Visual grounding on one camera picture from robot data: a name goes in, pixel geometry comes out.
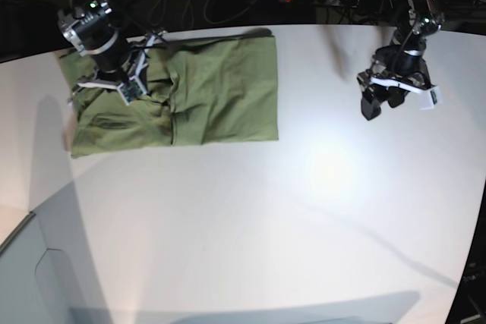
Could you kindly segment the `green T-shirt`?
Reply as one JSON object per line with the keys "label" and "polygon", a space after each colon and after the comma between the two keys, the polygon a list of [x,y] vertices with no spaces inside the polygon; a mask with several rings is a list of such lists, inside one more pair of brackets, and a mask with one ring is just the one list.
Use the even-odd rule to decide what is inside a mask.
{"label": "green T-shirt", "polygon": [[130,103],[113,90],[80,88],[95,62],[69,52],[58,63],[73,90],[74,158],[144,147],[274,141],[277,50],[269,30],[186,39],[146,51],[147,93]]}

